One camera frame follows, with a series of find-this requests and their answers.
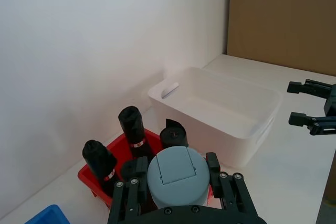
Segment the gray lid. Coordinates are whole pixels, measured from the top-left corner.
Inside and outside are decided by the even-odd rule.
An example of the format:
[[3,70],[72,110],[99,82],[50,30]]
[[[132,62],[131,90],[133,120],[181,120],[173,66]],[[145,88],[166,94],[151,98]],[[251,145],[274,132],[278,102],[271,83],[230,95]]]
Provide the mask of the gray lid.
[[159,208],[203,205],[207,200],[209,169],[194,149],[175,146],[159,152],[148,167],[147,179]]

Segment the white tabletop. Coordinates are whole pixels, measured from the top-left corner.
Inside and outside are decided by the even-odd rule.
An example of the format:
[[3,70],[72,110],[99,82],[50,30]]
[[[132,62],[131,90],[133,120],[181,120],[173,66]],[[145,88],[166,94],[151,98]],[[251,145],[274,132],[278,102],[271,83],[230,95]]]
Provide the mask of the white tabletop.
[[[284,94],[268,138],[248,165],[241,170],[223,169],[230,174],[244,175],[257,212],[268,224],[315,223],[336,149],[336,137],[310,136],[305,127],[289,125],[291,111],[324,116],[324,100],[306,94],[287,94],[286,89],[289,81],[312,79],[336,83],[336,77],[231,56],[219,56],[205,68]],[[158,133],[152,109],[143,114],[143,120],[146,128]],[[24,223],[51,204],[58,204],[72,224],[107,223],[107,207],[77,178],[84,164],[82,160],[70,168],[0,220],[0,224]]]

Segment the white storage container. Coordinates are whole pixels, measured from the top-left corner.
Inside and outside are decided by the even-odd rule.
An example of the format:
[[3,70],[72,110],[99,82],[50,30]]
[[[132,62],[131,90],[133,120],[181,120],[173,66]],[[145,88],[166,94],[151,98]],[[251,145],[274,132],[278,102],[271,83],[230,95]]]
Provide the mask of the white storage container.
[[199,68],[188,68],[152,87],[148,95],[160,130],[180,122],[191,148],[245,166],[266,139],[282,101],[280,92]]

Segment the brown cardboard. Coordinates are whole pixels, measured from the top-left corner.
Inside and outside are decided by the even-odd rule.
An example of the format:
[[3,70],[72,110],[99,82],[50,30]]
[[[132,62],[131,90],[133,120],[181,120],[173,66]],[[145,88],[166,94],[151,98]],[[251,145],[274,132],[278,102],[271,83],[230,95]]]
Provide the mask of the brown cardboard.
[[230,0],[227,54],[336,76],[336,0]]

